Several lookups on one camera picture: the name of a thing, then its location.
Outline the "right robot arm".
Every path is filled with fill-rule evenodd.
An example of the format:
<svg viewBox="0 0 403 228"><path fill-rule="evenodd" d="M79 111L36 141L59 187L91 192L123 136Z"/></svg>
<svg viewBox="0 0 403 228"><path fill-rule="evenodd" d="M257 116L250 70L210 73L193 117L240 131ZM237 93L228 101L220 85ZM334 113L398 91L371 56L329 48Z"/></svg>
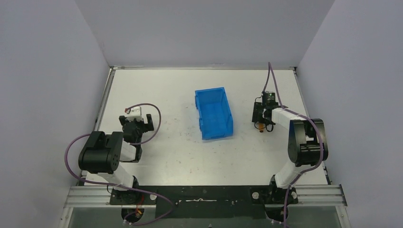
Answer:
<svg viewBox="0 0 403 228"><path fill-rule="evenodd" d="M261 133L272 132L280 126L288 130L288 160L273 176L274 186L287 189L299 177L328 158L328 146L324 121L281 107L274 92L264 91L254 102L251 122Z"/></svg>

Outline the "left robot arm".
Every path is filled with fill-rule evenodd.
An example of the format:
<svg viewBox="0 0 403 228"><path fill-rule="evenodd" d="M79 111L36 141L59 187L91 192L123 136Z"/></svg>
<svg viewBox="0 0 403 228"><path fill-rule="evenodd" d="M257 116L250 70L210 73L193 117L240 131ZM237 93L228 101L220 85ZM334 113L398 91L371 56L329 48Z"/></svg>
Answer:
<svg viewBox="0 0 403 228"><path fill-rule="evenodd" d="M122 166L123 162L138 163L142 156L142 136L154 131L151 114L146 121L140 115L121 115L122 131L106 134L93 131L78 158L81 170L96 174L113 185L113 189L127 191L139 186L137 178Z"/></svg>

